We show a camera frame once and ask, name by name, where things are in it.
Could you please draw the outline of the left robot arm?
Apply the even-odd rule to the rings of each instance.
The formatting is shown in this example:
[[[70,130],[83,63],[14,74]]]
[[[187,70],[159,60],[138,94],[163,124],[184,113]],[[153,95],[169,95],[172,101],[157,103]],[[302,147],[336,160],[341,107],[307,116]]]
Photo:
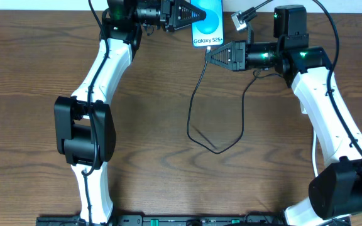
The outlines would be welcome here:
[[[174,32],[203,21],[206,12],[187,1],[110,0],[97,17],[99,50],[86,78],[53,110],[57,151],[75,173],[82,209],[73,225],[108,225],[114,209],[107,164],[116,146],[111,102],[140,47],[143,30]]]

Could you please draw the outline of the blue Galaxy smartphone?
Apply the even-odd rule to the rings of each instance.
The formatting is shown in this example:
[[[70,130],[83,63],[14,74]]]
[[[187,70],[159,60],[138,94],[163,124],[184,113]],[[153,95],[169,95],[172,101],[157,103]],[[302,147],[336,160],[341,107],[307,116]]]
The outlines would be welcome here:
[[[196,48],[224,43],[222,0],[191,0],[193,6],[205,11],[206,18],[192,24],[192,44]]]

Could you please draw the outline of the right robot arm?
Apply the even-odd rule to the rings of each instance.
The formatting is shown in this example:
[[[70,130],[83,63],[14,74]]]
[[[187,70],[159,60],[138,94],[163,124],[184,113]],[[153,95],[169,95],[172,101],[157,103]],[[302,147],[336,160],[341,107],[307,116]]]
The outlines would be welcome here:
[[[209,63],[231,71],[274,68],[300,101],[321,145],[325,168],[308,197],[285,209],[287,225],[327,225],[362,213],[362,133],[337,88],[335,60],[309,45],[302,5],[274,10],[274,42],[232,41],[210,51]]]

